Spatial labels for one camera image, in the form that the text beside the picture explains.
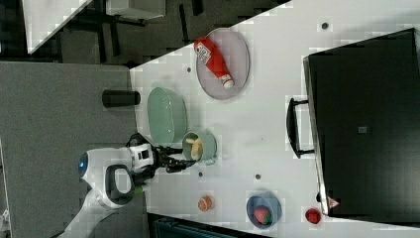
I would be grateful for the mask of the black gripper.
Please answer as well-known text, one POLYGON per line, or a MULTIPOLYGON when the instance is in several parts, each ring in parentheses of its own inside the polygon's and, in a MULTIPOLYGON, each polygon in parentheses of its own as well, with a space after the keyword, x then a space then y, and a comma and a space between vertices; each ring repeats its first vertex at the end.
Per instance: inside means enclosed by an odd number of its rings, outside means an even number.
POLYGON ((179 173, 196 164, 194 160, 169 160, 167 162, 167 156, 181 154, 183 152, 182 149, 158 146, 153 147, 152 151, 154 155, 154 164, 152 165, 154 172, 160 168, 165 168, 168 174, 179 173))

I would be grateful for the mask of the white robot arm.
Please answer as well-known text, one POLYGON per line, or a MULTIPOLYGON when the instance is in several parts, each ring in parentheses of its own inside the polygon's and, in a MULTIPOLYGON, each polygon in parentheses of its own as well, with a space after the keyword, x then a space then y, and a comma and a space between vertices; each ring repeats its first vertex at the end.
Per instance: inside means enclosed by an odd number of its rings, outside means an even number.
POLYGON ((178 173, 196 163, 172 157, 181 153, 181 149, 151 144, 87 151, 80 158, 78 172, 90 190, 71 222, 52 238, 88 238, 102 220, 130 203, 136 186, 151 179, 157 169, 178 173))

